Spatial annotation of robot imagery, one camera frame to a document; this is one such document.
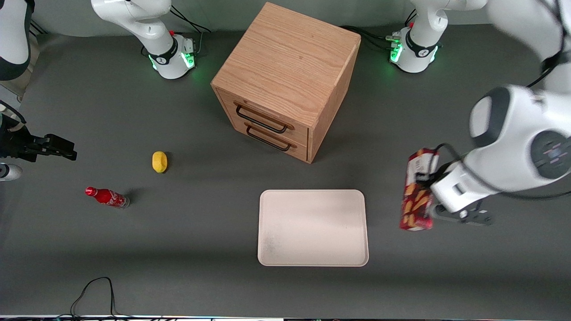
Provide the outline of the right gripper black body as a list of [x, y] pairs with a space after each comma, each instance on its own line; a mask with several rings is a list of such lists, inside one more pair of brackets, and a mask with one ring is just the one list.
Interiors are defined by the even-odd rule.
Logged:
[[27, 162], [35, 162], [35, 155], [27, 151], [34, 143], [34, 136], [27, 127], [7, 115], [1, 115], [0, 157], [20, 158]]

